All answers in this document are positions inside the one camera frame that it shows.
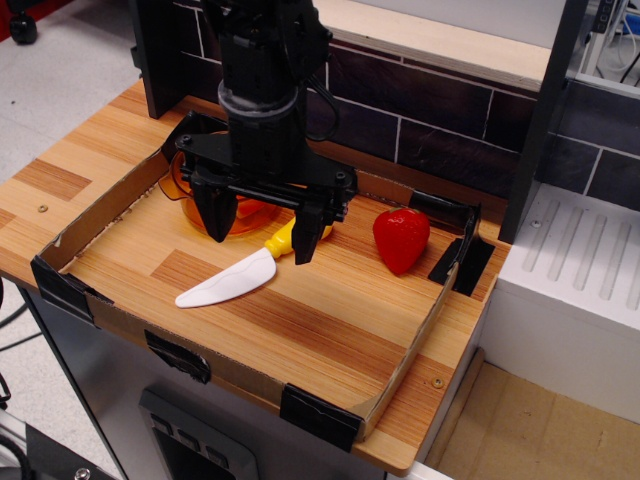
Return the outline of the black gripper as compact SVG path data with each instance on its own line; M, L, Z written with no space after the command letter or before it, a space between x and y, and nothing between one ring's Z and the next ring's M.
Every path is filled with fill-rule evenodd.
M299 108L222 121L191 112L176 147L207 234L221 243L236 219L237 194L295 212L295 264L309 263L325 224L342 222L357 192L353 168L315 153Z

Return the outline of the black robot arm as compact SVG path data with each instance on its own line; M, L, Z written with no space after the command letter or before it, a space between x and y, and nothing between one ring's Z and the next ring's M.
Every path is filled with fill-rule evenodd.
M333 100L316 72L331 32L310 1L207 1L218 39L223 134L180 138L181 168L206 232L225 240L247 197L294 211L295 261L311 261L324 229L343 221L357 192L354 170L312 151L307 91Z

